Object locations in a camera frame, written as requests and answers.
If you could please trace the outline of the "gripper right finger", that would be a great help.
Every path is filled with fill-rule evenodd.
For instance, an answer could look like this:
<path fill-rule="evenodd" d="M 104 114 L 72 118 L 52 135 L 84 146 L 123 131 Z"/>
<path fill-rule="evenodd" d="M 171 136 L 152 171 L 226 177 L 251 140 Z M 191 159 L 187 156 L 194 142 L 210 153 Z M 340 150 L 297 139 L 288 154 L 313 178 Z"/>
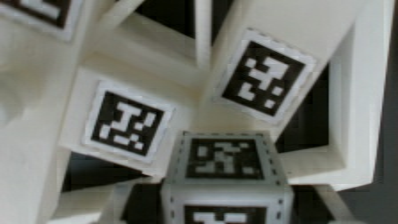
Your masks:
<path fill-rule="evenodd" d="M 328 224 L 365 224 L 354 216 L 349 205 L 335 188 L 329 185 L 315 185 L 315 191 L 326 203 L 328 211 L 333 215 L 333 220 Z"/>

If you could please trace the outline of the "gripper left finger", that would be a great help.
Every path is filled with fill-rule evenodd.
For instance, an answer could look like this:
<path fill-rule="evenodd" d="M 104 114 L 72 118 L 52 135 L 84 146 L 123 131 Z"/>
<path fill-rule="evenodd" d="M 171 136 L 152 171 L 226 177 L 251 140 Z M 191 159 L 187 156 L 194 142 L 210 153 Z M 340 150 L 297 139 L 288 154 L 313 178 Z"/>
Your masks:
<path fill-rule="evenodd" d="M 127 224 L 123 220 L 123 212 L 129 205 L 129 200 L 134 192 L 137 183 L 123 183 L 116 186 L 116 191 L 111 199 L 111 210 L 107 224 Z"/>

